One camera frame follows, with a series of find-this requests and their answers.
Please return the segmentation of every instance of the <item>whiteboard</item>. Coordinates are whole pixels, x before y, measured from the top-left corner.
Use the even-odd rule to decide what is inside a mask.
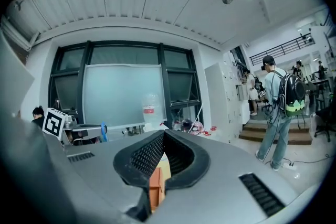
[[[157,94],[166,120],[161,65],[89,65],[83,79],[85,123],[109,129],[144,124],[142,101]]]

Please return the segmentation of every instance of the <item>railing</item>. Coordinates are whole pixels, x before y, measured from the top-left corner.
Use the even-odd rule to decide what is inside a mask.
[[[328,15],[326,17],[326,20],[325,20],[323,26],[330,26],[330,25],[333,25],[333,23],[332,23],[331,14],[330,14],[330,12],[328,12]]]
[[[296,39],[293,39],[289,42],[286,42],[284,44],[281,44],[277,47],[274,47],[272,49],[266,50],[264,52],[261,52],[259,54],[253,55],[250,57],[252,65],[258,65],[262,63],[263,58],[267,55],[273,56],[273,58],[289,54],[293,51],[308,47],[310,45],[315,44],[311,34],[306,34],[304,36],[298,37]]]

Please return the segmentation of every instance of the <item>jeans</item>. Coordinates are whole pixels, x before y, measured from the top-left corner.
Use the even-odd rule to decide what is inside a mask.
[[[272,142],[273,142],[273,139],[276,133],[279,132],[278,144],[277,144],[277,147],[275,148],[272,162],[271,162],[271,166],[274,169],[278,169],[280,167],[282,158],[285,156],[287,143],[288,143],[288,131],[289,131],[290,122],[291,122],[291,118],[279,124],[278,127],[276,127],[276,125],[270,124],[267,128],[265,137],[260,146],[260,149],[258,152],[258,158],[264,159],[266,157],[266,153],[268,149],[272,146]]]

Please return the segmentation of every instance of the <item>window frame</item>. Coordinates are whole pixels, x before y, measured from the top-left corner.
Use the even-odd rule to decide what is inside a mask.
[[[82,104],[82,90],[83,90],[83,79],[84,79],[84,71],[85,66],[91,63],[91,58],[93,54],[93,50],[95,47],[140,47],[140,48],[155,48],[157,50],[157,58],[159,64],[161,65],[162,69],[162,81],[163,81],[163,92],[165,96],[165,110],[166,110],[166,117],[167,121],[165,125],[169,128],[172,128],[172,117],[171,117],[171,110],[173,109],[180,109],[180,108],[187,108],[190,106],[194,106],[197,109],[197,113],[201,108],[202,100],[201,100],[201,93],[200,93],[200,85],[198,81],[198,75],[196,71],[196,64],[195,59],[193,56],[192,50],[178,48],[174,46],[165,45],[163,43],[150,43],[150,42],[141,42],[141,41],[125,41],[125,40],[104,40],[104,41],[87,41],[84,43],[74,44],[71,46],[64,46],[59,47],[57,49],[54,62],[51,68],[51,74],[49,79],[49,89],[48,89],[48,107],[51,108],[54,105],[54,100],[51,100],[52,97],[52,85],[57,77],[69,76],[72,74],[78,75],[78,93],[77,93],[77,107],[75,111],[62,111],[63,113],[74,115],[78,121],[78,123],[84,123],[83,118],[83,104]],[[79,68],[71,68],[71,69],[64,69],[59,70],[61,65],[62,58],[64,53],[70,50],[82,49],[84,48],[84,52],[82,55],[82,60]],[[168,67],[166,65],[164,52],[165,51],[176,51],[182,52],[187,55],[188,66],[190,68],[176,68],[176,67]],[[183,102],[175,102],[171,103],[170,98],[170,88],[169,88],[169,77],[168,74],[170,72],[180,73],[180,74],[193,74],[196,83],[196,91],[197,91],[197,100],[190,100],[190,101],[183,101]],[[200,113],[199,120],[203,122],[203,111]]]

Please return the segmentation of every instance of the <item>black rubber cover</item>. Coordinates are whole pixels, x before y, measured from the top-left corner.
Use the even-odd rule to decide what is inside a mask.
[[[115,155],[115,171],[126,184],[142,188],[145,194],[142,197],[147,197],[142,198],[136,208],[129,210],[129,216],[144,221],[144,213],[148,213],[147,217],[150,215],[149,180],[163,153],[168,157],[172,175],[165,182],[165,191],[192,187],[206,174],[210,166],[207,151],[182,135],[189,134],[170,130],[157,131]]]

